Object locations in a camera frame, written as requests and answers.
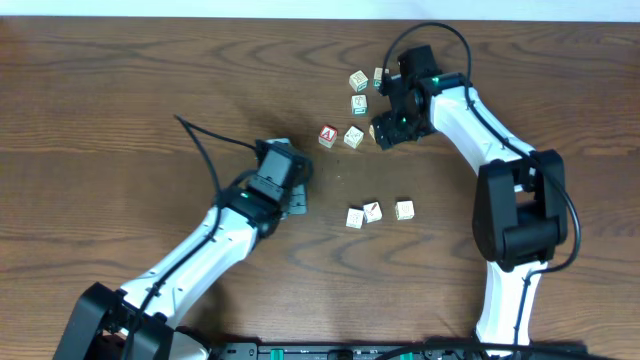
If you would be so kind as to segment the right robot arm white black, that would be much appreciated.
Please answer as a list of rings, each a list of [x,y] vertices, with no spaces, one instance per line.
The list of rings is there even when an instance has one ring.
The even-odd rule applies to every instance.
[[[391,108],[373,119],[370,131],[382,149],[441,133],[477,176],[472,232],[487,262],[477,338],[529,344],[537,286],[568,232],[562,157],[512,134],[460,73],[414,82],[394,75],[380,92]]]

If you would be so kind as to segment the wooden block green J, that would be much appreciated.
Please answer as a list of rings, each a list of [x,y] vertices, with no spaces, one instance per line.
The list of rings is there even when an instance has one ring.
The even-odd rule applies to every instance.
[[[372,139],[374,140],[374,142],[377,142],[375,129],[374,129],[374,126],[372,124],[369,125],[369,134],[372,137]]]

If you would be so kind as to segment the wooden block blue X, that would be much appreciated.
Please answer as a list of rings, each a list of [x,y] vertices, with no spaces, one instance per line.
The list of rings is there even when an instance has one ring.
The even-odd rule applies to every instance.
[[[367,223],[379,221],[383,217],[380,204],[377,201],[365,204],[363,211],[364,219]]]

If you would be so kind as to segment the wooden block bee picture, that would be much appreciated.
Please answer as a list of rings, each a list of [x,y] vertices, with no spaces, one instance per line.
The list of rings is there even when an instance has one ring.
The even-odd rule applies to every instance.
[[[356,208],[349,208],[346,217],[346,226],[360,229],[364,222],[364,211]]]

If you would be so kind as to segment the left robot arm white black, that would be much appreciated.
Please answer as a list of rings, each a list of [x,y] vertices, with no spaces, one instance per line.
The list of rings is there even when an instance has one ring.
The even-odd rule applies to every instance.
[[[156,265],[117,290],[96,282],[84,291],[55,358],[207,358],[206,345],[178,332],[182,318],[295,211],[312,174],[305,162],[262,162],[219,188],[200,225]]]

